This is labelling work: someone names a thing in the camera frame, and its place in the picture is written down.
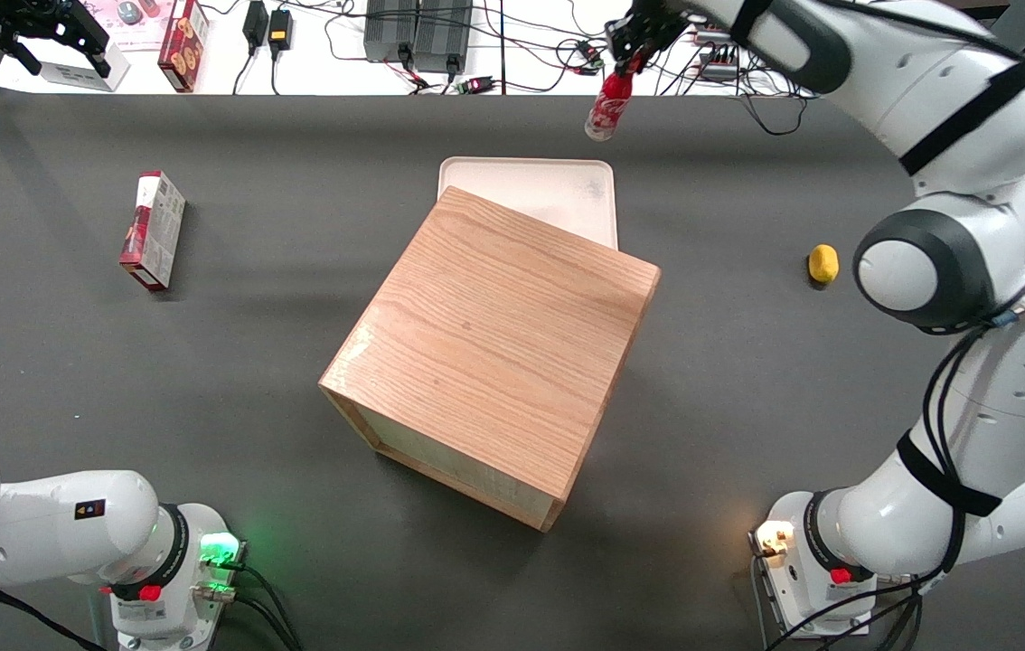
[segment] red and white box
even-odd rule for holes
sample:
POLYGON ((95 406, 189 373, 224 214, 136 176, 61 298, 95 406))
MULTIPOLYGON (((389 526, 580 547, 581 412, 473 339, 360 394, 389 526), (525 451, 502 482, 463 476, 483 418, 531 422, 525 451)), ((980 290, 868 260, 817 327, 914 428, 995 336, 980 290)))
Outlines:
POLYGON ((150 291, 171 284, 174 248, 187 199, 165 173, 142 172, 135 194, 135 218, 127 230, 119 263, 150 291))
POLYGON ((196 0, 176 0, 166 25, 158 67, 176 92, 195 91, 195 80, 203 67, 203 46, 210 23, 196 0))

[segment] black power brick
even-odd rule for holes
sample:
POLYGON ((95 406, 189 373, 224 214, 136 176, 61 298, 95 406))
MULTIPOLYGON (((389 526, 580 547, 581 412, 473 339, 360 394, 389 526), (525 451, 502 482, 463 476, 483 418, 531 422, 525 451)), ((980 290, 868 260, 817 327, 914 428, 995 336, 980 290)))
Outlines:
POLYGON ((292 49, 292 12, 276 9, 269 25, 268 44, 272 48, 272 60, 279 57, 282 50, 292 49))
POLYGON ((255 55, 256 50, 263 46, 268 36, 268 7, 260 0, 248 4, 248 16, 243 21, 243 37, 248 40, 248 55, 255 55))

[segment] white tray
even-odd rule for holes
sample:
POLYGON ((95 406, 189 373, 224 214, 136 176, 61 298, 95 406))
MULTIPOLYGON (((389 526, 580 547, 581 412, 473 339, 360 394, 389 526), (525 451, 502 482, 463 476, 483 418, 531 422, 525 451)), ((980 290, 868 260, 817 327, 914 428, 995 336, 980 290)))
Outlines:
POLYGON ((437 197, 449 186, 616 248, 613 168, 605 162, 451 157, 437 197))

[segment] red bottle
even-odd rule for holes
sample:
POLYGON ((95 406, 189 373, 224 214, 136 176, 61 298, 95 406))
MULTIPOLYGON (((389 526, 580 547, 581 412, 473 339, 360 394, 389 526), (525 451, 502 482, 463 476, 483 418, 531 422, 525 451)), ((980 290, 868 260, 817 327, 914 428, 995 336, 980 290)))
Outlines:
POLYGON ((632 70, 615 72, 605 78, 601 93, 585 121, 585 132, 596 141, 604 143, 613 136, 616 123, 632 96, 632 70))

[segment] power adapter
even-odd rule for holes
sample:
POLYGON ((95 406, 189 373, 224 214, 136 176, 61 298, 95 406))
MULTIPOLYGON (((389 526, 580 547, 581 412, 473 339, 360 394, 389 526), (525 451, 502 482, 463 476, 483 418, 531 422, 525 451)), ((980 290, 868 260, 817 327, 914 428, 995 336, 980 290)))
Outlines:
POLYGON ((292 12, 287 9, 276 9, 272 12, 269 24, 268 44, 272 48, 272 60, 279 57, 282 50, 292 49, 292 12))
POLYGON ((263 46, 268 36, 268 7, 260 0, 252 0, 248 4, 248 16, 243 21, 243 37, 248 40, 248 55, 255 55, 256 50, 263 46))
POLYGON ((460 95, 480 95, 481 92, 488 92, 495 86, 492 77, 475 77, 467 81, 462 81, 455 85, 455 91, 460 95))

